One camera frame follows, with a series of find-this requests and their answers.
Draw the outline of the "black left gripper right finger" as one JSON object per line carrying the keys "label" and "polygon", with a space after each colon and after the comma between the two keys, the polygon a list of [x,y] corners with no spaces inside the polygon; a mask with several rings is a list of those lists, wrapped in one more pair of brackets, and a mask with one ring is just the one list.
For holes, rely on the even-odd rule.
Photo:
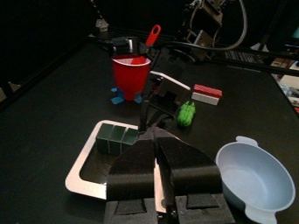
{"label": "black left gripper right finger", "polygon": [[235,224],[213,159],[163,129],[155,130],[167,224]]}

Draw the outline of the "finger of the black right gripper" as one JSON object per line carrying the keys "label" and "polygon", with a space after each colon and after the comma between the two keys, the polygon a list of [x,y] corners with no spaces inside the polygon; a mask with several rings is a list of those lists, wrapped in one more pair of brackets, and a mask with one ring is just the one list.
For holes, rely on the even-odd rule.
{"label": "finger of the black right gripper", "polygon": [[149,100],[145,100],[143,103],[142,103],[142,111],[141,111],[141,119],[139,119],[139,131],[146,131],[146,129],[147,129],[149,104],[150,104]]}
{"label": "finger of the black right gripper", "polygon": [[154,115],[150,119],[150,126],[167,129],[171,127],[174,122],[174,112],[169,108],[155,107]]}

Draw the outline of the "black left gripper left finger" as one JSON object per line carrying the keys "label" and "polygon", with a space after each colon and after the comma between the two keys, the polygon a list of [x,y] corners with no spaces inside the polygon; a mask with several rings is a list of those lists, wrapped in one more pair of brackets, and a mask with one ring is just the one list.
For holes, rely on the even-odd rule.
{"label": "black left gripper left finger", "polygon": [[149,130],[110,168],[104,224],[157,223],[155,137]]}

